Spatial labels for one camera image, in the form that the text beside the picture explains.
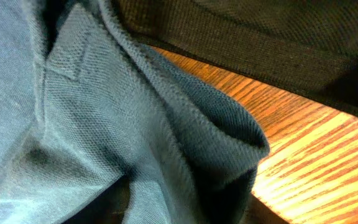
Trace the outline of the blue polo shirt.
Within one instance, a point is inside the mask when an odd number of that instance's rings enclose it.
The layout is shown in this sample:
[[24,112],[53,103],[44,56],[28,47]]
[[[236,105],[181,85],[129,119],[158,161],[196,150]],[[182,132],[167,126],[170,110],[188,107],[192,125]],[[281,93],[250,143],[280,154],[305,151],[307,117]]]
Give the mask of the blue polo shirt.
[[239,223],[269,144],[107,1],[0,1],[0,223]]

